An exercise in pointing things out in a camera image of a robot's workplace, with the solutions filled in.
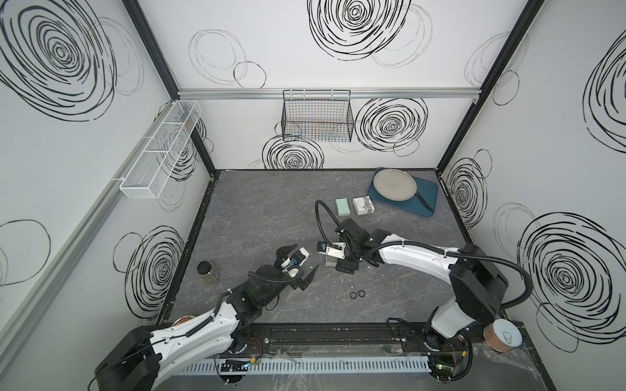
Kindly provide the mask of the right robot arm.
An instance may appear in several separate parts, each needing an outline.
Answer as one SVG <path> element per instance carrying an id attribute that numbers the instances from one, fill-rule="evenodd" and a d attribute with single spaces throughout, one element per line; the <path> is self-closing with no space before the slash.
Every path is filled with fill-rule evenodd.
<path id="1" fill-rule="evenodd" d="M 454 297 L 437 307 L 421 334 L 429 350 L 440 351 L 476 322 L 490 324 L 499 314 L 526 301 L 534 285 L 520 265 L 486 255 L 474 244 L 445 248 L 404 239 L 389 231 L 368 233 L 351 219 L 335 230 L 339 241 L 328 242 L 327 251 L 339 252 L 349 262 L 368 262 L 407 267 L 442 280 L 452 287 Z M 515 270 L 523 279 L 523 292 L 505 301 L 509 282 L 499 266 Z"/>

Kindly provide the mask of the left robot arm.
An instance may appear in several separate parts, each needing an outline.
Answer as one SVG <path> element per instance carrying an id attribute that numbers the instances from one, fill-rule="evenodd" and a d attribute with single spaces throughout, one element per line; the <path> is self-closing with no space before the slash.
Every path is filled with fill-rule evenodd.
<path id="1" fill-rule="evenodd" d="M 249 326 L 262 309 L 288 286 L 304 290 L 316 268 L 304 275 L 292 266 L 294 277 L 273 265 L 264 265 L 248 280 L 221 293 L 215 307 L 182 324 L 162 329 L 137 327 L 111 350 L 96 367 L 94 384 L 99 390 L 154 390 L 174 374 L 204 358 L 239 350 L 246 344 Z"/>

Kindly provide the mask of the mint green jewelry box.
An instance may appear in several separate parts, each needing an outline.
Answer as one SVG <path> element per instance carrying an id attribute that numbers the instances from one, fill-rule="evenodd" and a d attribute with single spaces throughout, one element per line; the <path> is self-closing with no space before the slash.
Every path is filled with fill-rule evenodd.
<path id="1" fill-rule="evenodd" d="M 338 198 L 335 200 L 336 210 L 338 216 L 349 216 L 350 215 L 350 205 L 348 203 L 347 198 Z"/>

